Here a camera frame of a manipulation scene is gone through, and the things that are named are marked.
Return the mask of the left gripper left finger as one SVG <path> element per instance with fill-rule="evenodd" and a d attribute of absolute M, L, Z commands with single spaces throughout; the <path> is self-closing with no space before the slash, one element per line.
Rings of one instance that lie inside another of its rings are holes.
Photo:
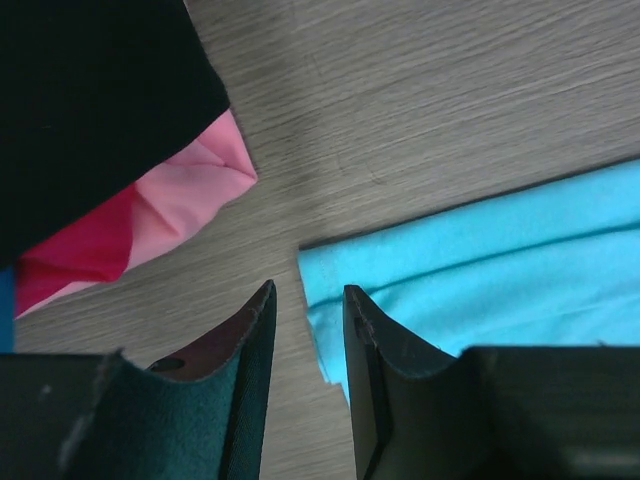
<path fill-rule="evenodd" d="M 1 358 L 5 479 L 256 479 L 277 294 L 142 369 L 106 354 Z"/>

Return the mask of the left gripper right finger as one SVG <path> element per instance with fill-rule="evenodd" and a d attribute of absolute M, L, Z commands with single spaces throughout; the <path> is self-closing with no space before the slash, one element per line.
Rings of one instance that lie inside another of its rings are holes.
<path fill-rule="evenodd" d="M 451 356 L 358 286 L 343 297 L 361 479 L 635 479 L 635 347 L 476 346 Z"/>

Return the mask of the turquoise t shirt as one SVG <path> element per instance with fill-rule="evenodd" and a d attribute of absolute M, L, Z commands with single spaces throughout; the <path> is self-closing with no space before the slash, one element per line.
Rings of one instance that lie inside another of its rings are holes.
<path fill-rule="evenodd" d="M 317 362 L 346 386 L 343 290 L 441 350 L 639 341 L 639 164 L 489 198 L 299 254 Z"/>

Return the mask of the folded blue t shirt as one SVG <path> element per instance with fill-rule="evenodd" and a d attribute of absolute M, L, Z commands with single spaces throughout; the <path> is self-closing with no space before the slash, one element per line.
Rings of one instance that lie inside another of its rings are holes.
<path fill-rule="evenodd" d="M 0 352 L 14 350 L 15 291 L 13 269 L 8 267 L 0 274 Z"/>

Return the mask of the folded red t shirt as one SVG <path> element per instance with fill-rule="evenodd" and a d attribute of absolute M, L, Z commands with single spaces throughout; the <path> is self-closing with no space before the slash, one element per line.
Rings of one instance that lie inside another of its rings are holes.
<path fill-rule="evenodd" d="M 133 243 L 130 185 L 22 254 L 16 267 L 16 313 L 25 313 L 76 283 L 119 278 Z"/>

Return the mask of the folded pink t shirt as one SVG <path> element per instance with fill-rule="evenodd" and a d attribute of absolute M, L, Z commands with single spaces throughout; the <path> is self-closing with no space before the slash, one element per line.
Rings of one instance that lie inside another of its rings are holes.
<path fill-rule="evenodd" d="M 246 193 L 257 173 L 226 110 L 183 150 L 135 182 L 129 270 L 162 256 Z"/>

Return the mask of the folded black t shirt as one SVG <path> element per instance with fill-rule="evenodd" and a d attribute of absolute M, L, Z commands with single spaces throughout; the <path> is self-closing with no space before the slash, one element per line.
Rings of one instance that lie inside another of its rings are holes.
<path fill-rule="evenodd" d="M 1 263 L 195 140 L 229 106 L 181 1 L 1 5 Z"/>

